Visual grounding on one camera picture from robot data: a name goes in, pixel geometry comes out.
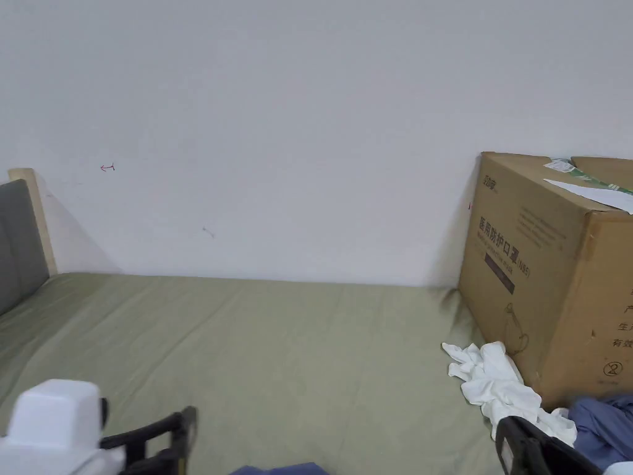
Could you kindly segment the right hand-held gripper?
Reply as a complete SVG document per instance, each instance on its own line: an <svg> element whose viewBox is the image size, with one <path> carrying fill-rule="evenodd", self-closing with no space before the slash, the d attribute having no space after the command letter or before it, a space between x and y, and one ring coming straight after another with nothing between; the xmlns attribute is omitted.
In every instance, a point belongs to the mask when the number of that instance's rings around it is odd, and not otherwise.
<svg viewBox="0 0 633 475"><path fill-rule="evenodd" d="M498 423L496 452L504 474L633 474L633 461L605 462L601 472L580 452L519 416Z"/></svg>

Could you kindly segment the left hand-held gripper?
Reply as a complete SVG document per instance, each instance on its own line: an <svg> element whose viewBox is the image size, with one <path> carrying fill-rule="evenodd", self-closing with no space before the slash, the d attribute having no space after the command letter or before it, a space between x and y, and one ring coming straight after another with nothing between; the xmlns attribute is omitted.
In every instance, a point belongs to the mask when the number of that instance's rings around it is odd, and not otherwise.
<svg viewBox="0 0 633 475"><path fill-rule="evenodd" d="M196 407L101 440L102 401L97 385L78 380L49 379L21 393L1 437L1 474L187 474ZM169 446L147 456L164 434Z"/></svg>

